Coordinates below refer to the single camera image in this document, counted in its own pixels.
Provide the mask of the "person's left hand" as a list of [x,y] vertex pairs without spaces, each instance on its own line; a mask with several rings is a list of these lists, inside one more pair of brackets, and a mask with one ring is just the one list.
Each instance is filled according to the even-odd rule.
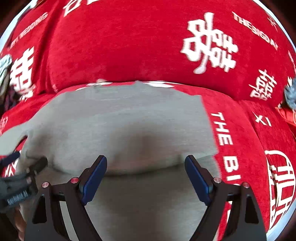
[[14,210],[14,219],[15,219],[15,226],[18,231],[18,238],[20,241],[24,241],[25,229],[26,229],[27,223],[24,221],[19,207],[16,207]]

